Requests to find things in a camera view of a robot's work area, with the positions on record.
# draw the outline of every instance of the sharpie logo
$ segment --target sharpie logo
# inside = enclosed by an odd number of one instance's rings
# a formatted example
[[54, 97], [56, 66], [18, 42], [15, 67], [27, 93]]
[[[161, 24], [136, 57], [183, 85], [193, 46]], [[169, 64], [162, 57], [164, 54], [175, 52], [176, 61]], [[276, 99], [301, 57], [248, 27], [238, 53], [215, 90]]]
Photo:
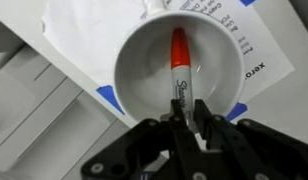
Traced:
[[177, 80], [176, 83], [176, 97], [181, 103], [182, 108], [186, 106], [185, 103], [185, 91], [187, 90], [187, 83], [186, 81], [179, 81]]
[[254, 67], [251, 71], [246, 73], [245, 79], [251, 78], [252, 76], [254, 76], [256, 73], [260, 72], [264, 68], [265, 68], [264, 63], [259, 64], [258, 66]]

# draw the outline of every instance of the gray surface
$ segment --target gray surface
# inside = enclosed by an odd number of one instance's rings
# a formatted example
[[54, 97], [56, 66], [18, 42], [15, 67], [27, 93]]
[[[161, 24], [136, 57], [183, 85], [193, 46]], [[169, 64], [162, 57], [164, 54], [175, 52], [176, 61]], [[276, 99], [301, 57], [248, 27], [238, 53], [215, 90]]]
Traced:
[[254, 7], [296, 71], [252, 99], [244, 117], [308, 143], [308, 33], [285, 1], [256, 1]]
[[308, 28], [308, 0], [290, 0], [290, 2]]
[[[13, 180], [61, 179], [114, 120], [112, 114], [83, 93], [3, 176]], [[113, 132], [103, 142], [110, 141], [116, 134]]]
[[23, 44], [16, 34], [0, 22], [0, 68], [17, 53]]
[[29, 47], [10, 60], [0, 70], [0, 170], [9, 169], [81, 92]]

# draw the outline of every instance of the screw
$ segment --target screw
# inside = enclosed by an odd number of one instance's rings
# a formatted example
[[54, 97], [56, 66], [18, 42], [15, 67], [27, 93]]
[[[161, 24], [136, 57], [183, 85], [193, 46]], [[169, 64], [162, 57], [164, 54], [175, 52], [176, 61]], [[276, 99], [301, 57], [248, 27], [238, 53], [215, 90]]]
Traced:
[[155, 122], [155, 121], [150, 121], [148, 124], [149, 124], [150, 126], [155, 126], [155, 125], [156, 125], [156, 122]]
[[255, 180], [270, 180], [265, 174], [257, 173], [255, 175]]
[[214, 119], [215, 119], [216, 121], [220, 121], [220, 120], [222, 120], [222, 118], [221, 118], [221, 117], [219, 117], [219, 116], [215, 116], [215, 117], [214, 117]]
[[101, 173], [104, 169], [104, 165], [101, 163], [94, 164], [91, 168], [92, 173], [98, 174]]
[[205, 174], [201, 172], [196, 172], [193, 175], [193, 180], [207, 180]]
[[181, 118], [179, 118], [178, 116], [175, 116], [173, 119], [174, 119], [174, 121], [180, 121], [181, 120]]
[[250, 125], [251, 125], [251, 123], [250, 123], [249, 121], [244, 121], [243, 124], [244, 124], [245, 126], [250, 126]]

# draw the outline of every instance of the table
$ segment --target table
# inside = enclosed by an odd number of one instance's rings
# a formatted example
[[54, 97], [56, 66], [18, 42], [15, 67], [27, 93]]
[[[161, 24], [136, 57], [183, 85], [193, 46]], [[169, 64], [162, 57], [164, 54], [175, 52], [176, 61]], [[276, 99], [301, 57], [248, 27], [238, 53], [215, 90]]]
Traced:
[[[96, 93], [97, 84], [69, 64], [41, 34], [45, 1], [0, 0], [0, 20], [98, 102], [110, 106]], [[254, 7], [296, 71], [252, 99], [243, 117], [308, 143], [308, 32], [287, 0], [256, 0]]]

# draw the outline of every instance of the mug rim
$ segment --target mug rim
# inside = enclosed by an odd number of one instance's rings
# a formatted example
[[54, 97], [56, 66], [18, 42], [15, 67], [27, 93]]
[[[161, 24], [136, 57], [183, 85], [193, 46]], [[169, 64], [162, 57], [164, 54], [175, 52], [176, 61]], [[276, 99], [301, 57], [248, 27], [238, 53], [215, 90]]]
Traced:
[[241, 96], [241, 94], [243, 93], [243, 87], [244, 87], [244, 76], [245, 76], [245, 62], [244, 62], [244, 55], [243, 52], [241, 50], [241, 47], [238, 43], [238, 40], [234, 37], [233, 33], [230, 32], [230, 30], [228, 30], [219, 20], [217, 20], [216, 18], [209, 16], [209, 15], [205, 15], [199, 12], [193, 12], [193, 11], [188, 11], [188, 10], [166, 10], [163, 12], [159, 12], [155, 15], [151, 15], [146, 17], [145, 19], [143, 19], [140, 23], [136, 24], [136, 26], [129, 31], [129, 33], [125, 36], [125, 38], [123, 38], [123, 41], [120, 43], [120, 47], [118, 48], [118, 51], [116, 53], [116, 58], [115, 58], [115, 66], [114, 66], [114, 95], [116, 97], [116, 100], [118, 102], [118, 104], [120, 105], [121, 109], [124, 112], [124, 116], [127, 116], [128, 118], [132, 118], [134, 119], [134, 117], [129, 113], [129, 111], [126, 110], [126, 108], [123, 106], [120, 95], [117, 91], [117, 66], [118, 66], [118, 59], [121, 55], [122, 49], [124, 48], [124, 46], [126, 45], [126, 43], [128, 42], [128, 40], [141, 28], [143, 28], [144, 26], [152, 23], [153, 21], [156, 21], [158, 19], [163, 19], [163, 18], [167, 18], [170, 16], [188, 16], [191, 18], [196, 18], [196, 19], [200, 19], [206, 23], [211, 24], [213, 27], [219, 29], [221, 31], [221, 33], [223, 33], [226, 37], [228, 37], [232, 43], [232, 45], [234, 46], [234, 48], [236, 49], [236, 52], [238, 54], [239, 57], [239, 62], [240, 62], [240, 68], [241, 68], [241, 80], [239, 82], [238, 88], [237, 88], [237, 93], [235, 94], [235, 97], [233, 98], [233, 102], [231, 102], [231, 104], [229, 105], [229, 109], [227, 109], [226, 111], [224, 111], [224, 115], [228, 115], [233, 108], [235, 107], [235, 105], [238, 103], [239, 97]]

